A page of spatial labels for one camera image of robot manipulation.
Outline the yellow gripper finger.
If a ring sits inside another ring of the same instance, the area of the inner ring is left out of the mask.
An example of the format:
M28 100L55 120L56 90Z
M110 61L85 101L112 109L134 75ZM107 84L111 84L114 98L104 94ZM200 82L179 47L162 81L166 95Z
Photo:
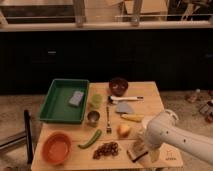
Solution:
M159 159L160 150L154 149L149 151L150 160L152 163L156 162Z

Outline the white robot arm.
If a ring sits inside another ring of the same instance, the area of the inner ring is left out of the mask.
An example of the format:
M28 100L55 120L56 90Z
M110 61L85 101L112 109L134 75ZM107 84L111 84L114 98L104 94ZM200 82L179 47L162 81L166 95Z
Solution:
M213 165L213 138L180 129L176 126L178 121L177 114L169 109L155 116L145 116L142 125L146 146L154 150L167 143Z

